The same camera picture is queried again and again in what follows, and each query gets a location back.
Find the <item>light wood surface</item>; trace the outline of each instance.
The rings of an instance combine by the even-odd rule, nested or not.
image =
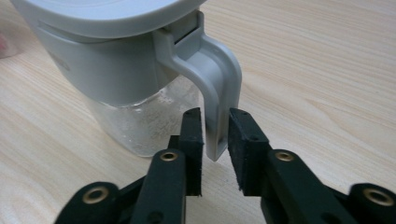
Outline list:
[[[241,63],[240,108],[273,147],[344,193],[361,182],[396,191],[394,1],[212,0],[201,10]],[[0,222],[52,223],[81,187],[146,174],[150,160],[99,128],[8,0],[0,32],[19,49],[0,59]],[[264,222],[228,153],[204,158],[203,194],[188,198],[187,223]]]

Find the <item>clear plastic pitcher body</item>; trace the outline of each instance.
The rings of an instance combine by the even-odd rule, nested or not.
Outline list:
[[[156,94],[132,105],[113,106],[85,97],[87,106],[113,139],[141,157],[167,148],[178,135],[182,114],[199,106],[200,94],[187,78],[178,76]]]

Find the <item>pitcher handle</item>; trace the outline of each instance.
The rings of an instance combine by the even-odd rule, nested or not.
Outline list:
[[[205,35],[204,14],[194,16],[195,28],[180,39],[170,29],[154,31],[154,46],[158,62],[191,80],[204,96],[206,155],[216,161],[227,148],[229,109],[238,106],[242,73],[232,52]]]

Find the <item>wood grain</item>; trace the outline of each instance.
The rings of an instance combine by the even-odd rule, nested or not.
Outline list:
[[[243,69],[240,108],[273,147],[299,154],[347,193],[372,182],[396,191],[396,3],[390,0],[216,0],[206,32]],[[149,160],[113,142],[7,0],[0,32],[19,54],[0,60],[0,221],[51,223],[82,186],[124,187]],[[204,197],[187,223],[263,223],[238,192],[230,158],[204,159]]]

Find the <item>pitcher lid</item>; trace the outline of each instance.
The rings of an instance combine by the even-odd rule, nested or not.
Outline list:
[[[205,0],[11,0],[27,18],[76,35],[114,38],[161,28]]]

